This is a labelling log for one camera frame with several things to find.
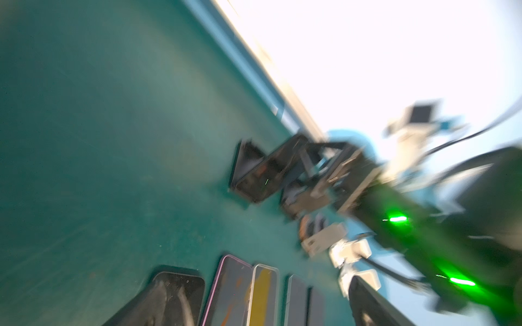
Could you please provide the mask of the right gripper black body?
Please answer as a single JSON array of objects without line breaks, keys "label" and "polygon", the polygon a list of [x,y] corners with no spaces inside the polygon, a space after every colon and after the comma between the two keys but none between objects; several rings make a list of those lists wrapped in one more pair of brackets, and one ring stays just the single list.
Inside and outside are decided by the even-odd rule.
[{"label": "right gripper black body", "polygon": [[312,143],[307,148],[313,153],[331,154],[326,166],[311,175],[305,185],[314,197],[328,193],[332,198],[329,205],[339,214],[349,213],[383,171],[382,165],[364,154],[364,148],[353,143]]}]

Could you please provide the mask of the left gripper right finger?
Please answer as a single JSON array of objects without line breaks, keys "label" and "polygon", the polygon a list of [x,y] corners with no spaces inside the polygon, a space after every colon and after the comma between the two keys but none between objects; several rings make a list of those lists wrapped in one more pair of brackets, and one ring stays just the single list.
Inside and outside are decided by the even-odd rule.
[{"label": "left gripper right finger", "polygon": [[354,276],[349,286],[349,303],[357,326],[414,326],[362,277]]}]

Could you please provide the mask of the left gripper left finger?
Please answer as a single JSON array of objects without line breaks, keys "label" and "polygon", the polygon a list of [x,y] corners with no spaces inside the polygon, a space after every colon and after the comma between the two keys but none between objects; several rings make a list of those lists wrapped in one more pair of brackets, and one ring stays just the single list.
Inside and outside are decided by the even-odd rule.
[{"label": "left gripper left finger", "polygon": [[154,281],[122,307],[103,326],[164,325],[167,311],[167,286]]}]

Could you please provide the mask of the black phone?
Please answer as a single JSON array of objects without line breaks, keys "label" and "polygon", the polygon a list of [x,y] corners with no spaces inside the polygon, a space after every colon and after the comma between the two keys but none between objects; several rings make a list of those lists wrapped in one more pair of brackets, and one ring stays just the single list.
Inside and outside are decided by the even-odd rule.
[{"label": "black phone", "polygon": [[163,267],[153,272],[151,285],[160,289],[156,316],[146,325],[198,325],[203,306],[205,279],[197,270]]},{"label": "black phone", "polygon": [[243,176],[233,191],[251,203],[259,203],[283,187],[284,177],[298,164],[299,152],[310,144],[304,134],[295,134]]},{"label": "black phone", "polygon": [[316,287],[309,289],[307,326],[324,326],[325,301],[322,292]]}]

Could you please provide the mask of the round wooden phone stand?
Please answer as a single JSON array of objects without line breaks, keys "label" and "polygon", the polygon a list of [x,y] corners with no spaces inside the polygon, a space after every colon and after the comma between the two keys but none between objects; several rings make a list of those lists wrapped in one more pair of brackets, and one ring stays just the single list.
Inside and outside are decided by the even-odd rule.
[{"label": "round wooden phone stand", "polygon": [[304,252],[313,256],[329,250],[330,247],[347,236],[347,229],[341,223],[330,223],[326,216],[305,215],[299,221],[298,236]]}]

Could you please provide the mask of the silver phone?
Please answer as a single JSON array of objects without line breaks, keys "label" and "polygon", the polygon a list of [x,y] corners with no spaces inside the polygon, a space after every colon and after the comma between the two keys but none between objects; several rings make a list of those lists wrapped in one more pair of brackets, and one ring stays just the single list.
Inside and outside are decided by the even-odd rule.
[{"label": "silver phone", "polygon": [[292,274],[288,277],[285,303],[285,326],[306,326],[308,293],[304,281]]},{"label": "silver phone", "polygon": [[248,326],[275,326],[278,320],[279,270],[273,266],[254,266],[247,309]]}]

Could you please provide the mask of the purple-edged phone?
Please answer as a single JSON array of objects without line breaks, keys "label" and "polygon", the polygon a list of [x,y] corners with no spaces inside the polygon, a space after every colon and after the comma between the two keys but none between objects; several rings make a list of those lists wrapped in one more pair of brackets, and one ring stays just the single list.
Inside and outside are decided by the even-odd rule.
[{"label": "purple-edged phone", "polygon": [[201,325],[241,326],[247,323],[253,266],[228,254],[221,258]]}]

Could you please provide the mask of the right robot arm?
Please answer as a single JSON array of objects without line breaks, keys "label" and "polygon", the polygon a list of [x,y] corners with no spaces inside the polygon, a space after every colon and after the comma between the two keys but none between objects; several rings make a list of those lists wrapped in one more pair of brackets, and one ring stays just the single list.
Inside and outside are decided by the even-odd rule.
[{"label": "right robot arm", "polygon": [[473,302],[500,325],[521,324],[521,149],[508,146],[465,160],[436,185],[475,172],[440,208],[417,204],[379,179],[379,169],[356,148],[307,182],[311,198],[326,195],[354,216],[386,249],[401,253],[438,296],[437,312]]}]

